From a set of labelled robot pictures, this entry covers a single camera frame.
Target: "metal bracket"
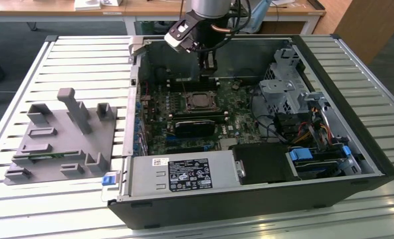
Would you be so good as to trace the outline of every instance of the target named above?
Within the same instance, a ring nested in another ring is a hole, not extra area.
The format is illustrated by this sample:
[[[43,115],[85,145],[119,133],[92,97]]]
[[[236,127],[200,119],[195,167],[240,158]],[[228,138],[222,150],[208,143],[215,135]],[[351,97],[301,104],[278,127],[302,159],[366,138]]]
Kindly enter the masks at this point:
[[[131,56],[138,56],[144,50],[146,43],[143,42],[143,36],[132,36],[130,40],[130,53]]]

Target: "cable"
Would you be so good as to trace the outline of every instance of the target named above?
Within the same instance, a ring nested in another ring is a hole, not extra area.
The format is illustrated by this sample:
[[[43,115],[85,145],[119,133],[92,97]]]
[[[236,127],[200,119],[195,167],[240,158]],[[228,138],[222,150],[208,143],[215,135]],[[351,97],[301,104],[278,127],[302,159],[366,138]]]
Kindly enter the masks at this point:
[[[220,33],[231,33],[234,31],[234,29],[236,29],[239,22],[242,20],[242,0],[236,0],[236,4],[238,4],[238,16],[236,16],[236,20],[235,20],[235,24],[232,29],[228,28],[222,28],[218,27],[215,24],[211,24],[211,28]]]
[[[256,122],[259,123],[259,126],[262,126],[263,128],[266,128],[275,136],[276,138],[279,139],[279,141],[285,144],[290,144],[290,142],[282,137],[282,135],[275,131],[272,130],[271,128],[268,128],[264,124],[260,123],[260,121],[258,120],[258,118],[260,117],[255,117],[255,114],[252,112],[252,101],[254,101],[254,97],[255,97],[255,90],[258,88],[258,84],[256,86],[254,87],[254,90],[251,92],[251,99],[250,99],[250,114],[251,114],[251,117],[256,120]]]
[[[182,0],[182,2],[180,2],[180,12],[179,12],[179,20],[180,20],[180,18],[182,18],[182,10],[183,10],[183,1],[184,1],[184,0]]]
[[[247,20],[246,20],[244,24],[242,26],[236,26],[234,31],[231,31],[231,35],[227,36],[227,38],[223,41],[220,41],[214,47],[206,48],[206,49],[192,49],[192,51],[199,52],[199,53],[211,52],[211,51],[219,49],[220,47],[223,47],[232,40],[232,37],[235,36],[235,34],[248,25],[250,20],[251,20],[250,0],[246,0],[246,4],[247,4],[247,8],[248,8],[248,16],[247,16]]]
[[[16,91],[0,91],[0,93],[16,93]]]
[[[278,28],[278,22],[279,22],[279,12],[278,12],[279,7],[274,2],[271,2],[271,3],[275,5],[275,9],[276,9],[276,23],[275,23],[275,28],[274,28],[274,34],[275,34],[276,28]]]

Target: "black plastic cover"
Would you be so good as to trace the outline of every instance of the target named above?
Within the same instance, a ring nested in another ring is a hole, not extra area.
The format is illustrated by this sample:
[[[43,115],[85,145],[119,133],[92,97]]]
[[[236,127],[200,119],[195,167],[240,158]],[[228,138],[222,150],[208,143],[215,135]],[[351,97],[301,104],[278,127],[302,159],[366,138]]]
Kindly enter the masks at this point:
[[[240,161],[246,175],[240,184],[297,181],[289,160],[287,148],[281,143],[248,143],[230,147],[235,161]]]

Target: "blue plastic tab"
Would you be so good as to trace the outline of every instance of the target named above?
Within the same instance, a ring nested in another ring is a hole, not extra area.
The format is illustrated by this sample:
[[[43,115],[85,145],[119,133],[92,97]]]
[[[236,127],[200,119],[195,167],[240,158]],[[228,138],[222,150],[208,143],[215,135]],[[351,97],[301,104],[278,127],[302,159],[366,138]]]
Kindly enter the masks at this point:
[[[350,156],[350,154],[351,154],[351,151],[350,151],[350,148],[349,148],[349,146],[343,146],[343,152],[345,152],[345,154],[346,154],[346,156]]]
[[[291,150],[290,152],[291,160],[305,160],[305,159],[313,159],[311,153],[309,148],[297,148]]]
[[[113,175],[103,177],[103,186],[109,186],[115,184],[116,184],[116,177]]]
[[[295,155],[295,153],[291,151],[289,154],[290,154],[290,158],[291,158],[291,160],[295,161],[295,160],[297,160],[297,155]]]

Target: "warning label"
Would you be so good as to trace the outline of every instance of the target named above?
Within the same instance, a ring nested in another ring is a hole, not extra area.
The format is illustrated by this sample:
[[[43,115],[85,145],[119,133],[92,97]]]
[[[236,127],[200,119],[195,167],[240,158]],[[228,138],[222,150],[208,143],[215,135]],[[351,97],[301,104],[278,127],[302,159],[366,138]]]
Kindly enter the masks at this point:
[[[168,162],[171,192],[212,188],[208,159]]]

